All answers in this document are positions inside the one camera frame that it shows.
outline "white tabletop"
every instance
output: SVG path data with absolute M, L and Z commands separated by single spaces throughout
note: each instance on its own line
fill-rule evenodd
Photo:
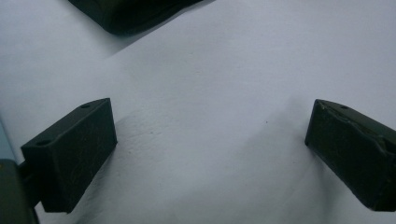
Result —
M 110 97 L 119 144 L 41 223 L 394 223 L 305 145 L 314 100 L 396 129 L 396 2 L 204 1 L 115 37 L 66 0 L 0 2 L 0 116 L 20 146 Z

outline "dark object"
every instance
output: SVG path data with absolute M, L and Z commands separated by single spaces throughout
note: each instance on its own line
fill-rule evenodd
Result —
M 69 0 L 115 35 L 145 31 L 202 0 Z
M 117 144 L 109 99 L 82 105 L 21 147 L 47 212 L 70 213 Z
M 30 206 L 17 164 L 0 160 L 0 223 L 36 224 L 35 209 Z
M 116 144 L 110 99 L 73 110 L 21 147 L 19 168 L 0 160 L 0 223 L 37 223 L 40 201 L 70 213 Z
M 375 211 L 396 210 L 396 132 L 336 103 L 316 100 L 305 144 Z

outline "black rubber block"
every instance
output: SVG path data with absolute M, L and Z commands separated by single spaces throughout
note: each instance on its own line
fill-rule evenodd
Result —
M 396 210 L 396 132 L 345 105 L 316 100 L 305 144 L 374 211 Z
M 114 35 L 134 35 L 202 0 L 69 0 Z
M 70 213 L 117 144 L 110 99 L 81 105 L 22 146 L 47 212 Z

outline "white surface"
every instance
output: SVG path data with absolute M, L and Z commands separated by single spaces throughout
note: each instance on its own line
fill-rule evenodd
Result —
M 0 158 L 15 160 L 13 151 L 9 146 L 8 138 L 4 132 L 3 125 L 0 122 Z
M 63 0 L 0 3 L 0 113 L 18 148 L 110 97 L 119 144 L 46 223 L 394 223 L 304 146 L 316 98 L 396 128 L 396 2 L 217 0 L 117 38 Z

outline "black plastic part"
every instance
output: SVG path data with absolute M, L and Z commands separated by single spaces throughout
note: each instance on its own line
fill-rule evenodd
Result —
M 108 32 L 133 35 L 202 0 L 69 0 Z
M 26 161 L 20 165 L 19 169 L 28 202 L 31 207 L 35 207 L 42 197 L 37 172 L 35 172 L 35 169 L 27 164 Z
M 102 99 L 79 106 L 22 146 L 44 209 L 70 213 L 116 144 L 110 99 Z
M 0 160 L 0 223 L 36 224 L 35 209 L 30 206 L 17 164 Z
M 374 211 L 396 210 L 396 132 L 336 103 L 316 100 L 305 144 Z

